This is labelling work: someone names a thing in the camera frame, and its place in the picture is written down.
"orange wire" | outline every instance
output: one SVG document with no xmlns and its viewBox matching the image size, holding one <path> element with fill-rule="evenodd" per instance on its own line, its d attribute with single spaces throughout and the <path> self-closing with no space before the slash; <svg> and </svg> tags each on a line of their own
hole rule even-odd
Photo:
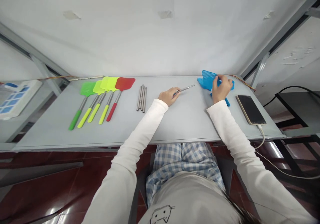
<svg viewBox="0 0 320 224">
<path fill-rule="evenodd" d="M 65 77 L 76 77 L 76 76 L 57 76 L 57 77 L 47 77 L 47 78 L 44 78 L 44 79 L 38 79 L 38 80 L 48 80 L 48 79 L 65 78 Z"/>
<path fill-rule="evenodd" d="M 232 77 L 235 77 L 235 78 L 237 78 L 239 81 L 241 81 L 243 84 L 245 84 L 246 86 L 248 86 L 248 87 L 250 87 L 252 90 L 256 90 L 256 89 L 254 89 L 252 86 L 250 86 L 250 85 L 248 85 L 246 82 L 244 82 L 243 80 L 241 80 L 239 77 L 237 77 L 237 76 L 235 76 L 235 75 L 228 75 L 228 76 L 232 76 Z"/>
</svg>

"cartoon print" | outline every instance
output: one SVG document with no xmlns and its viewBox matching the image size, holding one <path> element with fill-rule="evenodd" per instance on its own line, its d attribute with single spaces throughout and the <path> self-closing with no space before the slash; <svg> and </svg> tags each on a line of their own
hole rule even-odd
<svg viewBox="0 0 320 224">
<path fill-rule="evenodd" d="M 175 206 L 171 207 L 170 205 L 166 205 L 164 207 L 155 209 L 150 219 L 150 224 L 163 223 L 161 220 L 167 223 L 171 214 L 171 210 L 174 208 Z"/>
</svg>

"black cable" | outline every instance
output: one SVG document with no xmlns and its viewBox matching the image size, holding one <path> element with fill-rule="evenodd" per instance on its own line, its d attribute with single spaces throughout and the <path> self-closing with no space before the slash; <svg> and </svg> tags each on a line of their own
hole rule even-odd
<svg viewBox="0 0 320 224">
<path fill-rule="evenodd" d="M 320 98 L 320 95 L 315 93 L 314 91 L 311 91 L 310 89 L 308 88 L 305 88 L 305 87 L 301 87 L 301 86 L 289 86 L 289 87 L 286 87 L 286 88 L 283 88 L 281 91 L 279 91 L 278 93 L 284 91 L 285 89 L 288 89 L 288 88 L 291 88 L 291 87 L 298 87 L 298 88 L 302 88 L 302 89 L 305 89 L 306 91 L 312 93 L 313 95 L 315 95 L 316 97 L 319 97 Z M 266 105 L 269 105 L 274 99 L 276 98 L 276 96 L 274 96 L 271 101 L 269 101 L 267 104 L 265 104 L 263 107 L 265 107 Z"/>
</svg>

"green handle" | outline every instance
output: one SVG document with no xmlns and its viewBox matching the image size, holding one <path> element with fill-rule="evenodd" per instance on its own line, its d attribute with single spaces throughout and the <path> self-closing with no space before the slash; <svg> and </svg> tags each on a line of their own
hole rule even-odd
<svg viewBox="0 0 320 224">
<path fill-rule="evenodd" d="M 89 119 L 88 119 L 88 122 L 89 122 L 89 123 L 92 122 L 92 120 L 93 120 L 94 116 L 96 115 L 99 107 L 100 107 L 100 104 L 98 103 L 98 104 L 96 105 L 96 107 L 93 109 L 93 112 L 91 113 L 91 115 L 90 115 L 90 117 L 89 117 Z"/>
<path fill-rule="evenodd" d="M 83 126 L 83 124 L 85 123 L 87 117 L 89 116 L 90 112 L 91 112 L 92 108 L 88 108 L 88 110 L 86 111 L 86 114 L 84 114 L 83 118 L 81 119 L 81 121 L 78 124 L 78 128 L 81 128 Z"/>
<path fill-rule="evenodd" d="M 106 117 L 108 108 L 109 108 L 109 105 L 106 105 L 106 107 L 105 107 L 104 110 L 103 110 L 103 113 L 102 113 L 102 115 L 101 115 L 101 117 L 100 117 L 100 121 L 99 121 L 99 124 L 100 124 L 100 125 L 103 123 L 104 118 Z"/>
<path fill-rule="evenodd" d="M 77 124 L 77 121 L 79 119 L 79 116 L 81 115 L 81 111 L 82 110 L 78 110 L 77 113 L 74 115 L 74 118 L 69 126 L 69 130 L 72 131 L 74 129 L 74 127 L 76 126 Z"/>
</svg>

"charging cable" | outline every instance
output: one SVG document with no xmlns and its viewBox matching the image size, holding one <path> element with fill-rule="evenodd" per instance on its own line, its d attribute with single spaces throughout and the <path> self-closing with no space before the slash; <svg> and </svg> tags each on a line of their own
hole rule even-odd
<svg viewBox="0 0 320 224">
<path fill-rule="evenodd" d="M 265 140 L 265 136 L 264 136 L 264 132 L 263 132 L 262 126 L 259 124 L 259 125 L 257 125 L 257 127 L 258 127 L 259 131 L 261 132 L 261 134 L 263 136 L 263 139 L 262 139 L 261 144 L 258 147 L 255 147 L 254 149 L 258 149 L 259 147 L 261 147 L 263 145 L 263 143 L 264 143 L 264 140 Z"/>
<path fill-rule="evenodd" d="M 255 147 L 255 149 L 258 149 L 259 147 L 261 147 L 264 143 L 264 140 L 265 140 L 265 136 L 264 136 L 264 132 L 263 132 L 263 129 L 262 129 L 262 126 L 261 125 L 257 125 L 258 129 L 260 130 L 262 136 L 263 136 L 263 140 L 261 142 L 261 144 L 257 147 Z M 300 178 L 300 179 L 309 179 L 309 180 L 312 180 L 312 179 L 317 179 L 317 178 L 320 178 L 320 175 L 318 176 L 314 176 L 314 177 L 298 177 L 298 176 L 293 176 L 293 175 L 290 175 L 290 174 L 287 174 L 283 171 L 281 171 L 278 167 L 276 167 L 271 161 L 269 161 L 266 157 L 264 157 L 263 155 L 261 155 L 259 152 L 255 151 L 256 153 L 258 153 L 260 156 L 262 156 L 264 159 L 266 159 L 271 165 L 273 165 L 278 171 L 282 172 L 283 174 L 287 175 L 287 176 L 291 176 L 291 177 L 295 177 L 295 178 Z"/>
<path fill-rule="evenodd" d="M 318 176 L 314 176 L 314 177 L 298 177 L 298 176 L 293 176 L 293 175 L 290 175 L 290 174 L 287 174 L 283 171 L 281 171 L 278 167 L 276 167 L 271 161 L 269 161 L 266 157 L 264 157 L 263 155 L 261 155 L 259 152 L 255 151 L 256 153 L 258 153 L 260 156 L 262 156 L 264 159 L 266 159 L 268 162 L 270 162 L 270 164 L 272 166 L 274 166 L 276 169 L 278 169 L 278 171 L 282 172 L 283 174 L 287 175 L 287 176 L 291 176 L 291 177 L 295 177 L 295 178 L 299 178 L 299 179 L 308 179 L 308 180 L 313 180 L 313 179 L 318 179 L 320 178 L 320 175 Z"/>
</svg>

